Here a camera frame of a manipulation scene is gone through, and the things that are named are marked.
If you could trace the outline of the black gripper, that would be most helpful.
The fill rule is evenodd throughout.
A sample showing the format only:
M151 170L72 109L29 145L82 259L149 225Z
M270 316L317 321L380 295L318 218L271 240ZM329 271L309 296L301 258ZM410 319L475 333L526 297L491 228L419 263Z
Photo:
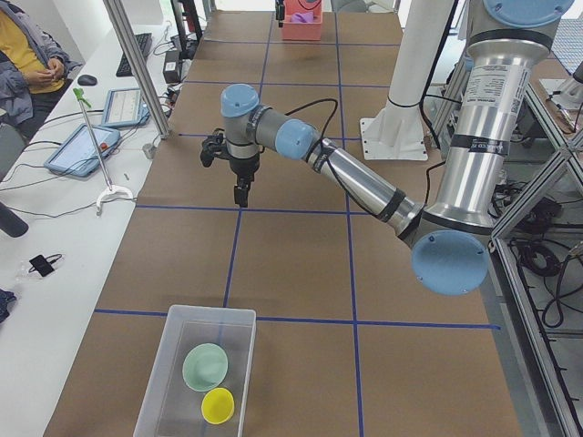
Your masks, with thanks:
M284 0L275 0L275 18L277 21L283 21L285 19Z
M259 168L259 154L250 158L230 157L230 169L237 176L237 186L233 188L234 201L240 208L248 207L249 189Z

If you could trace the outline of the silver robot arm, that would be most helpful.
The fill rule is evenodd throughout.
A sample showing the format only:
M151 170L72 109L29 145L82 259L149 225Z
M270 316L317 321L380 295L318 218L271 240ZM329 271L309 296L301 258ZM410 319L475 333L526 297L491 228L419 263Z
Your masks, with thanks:
M489 264L493 222L488 205L509 151L532 70L552 48L568 1L473 1L465 51L473 65L445 172L435 201L425 205L373 172L371 160L422 160L420 110L431 77L437 35L450 26L453 1L415 1L404 31L385 107L361 120L364 159L337 147L313 126L260 102L245 84L227 86L220 112L235 200L245 206L260 151L301 160L337 183L370 215L389 224L412 251L418 280L444 295L478 288Z

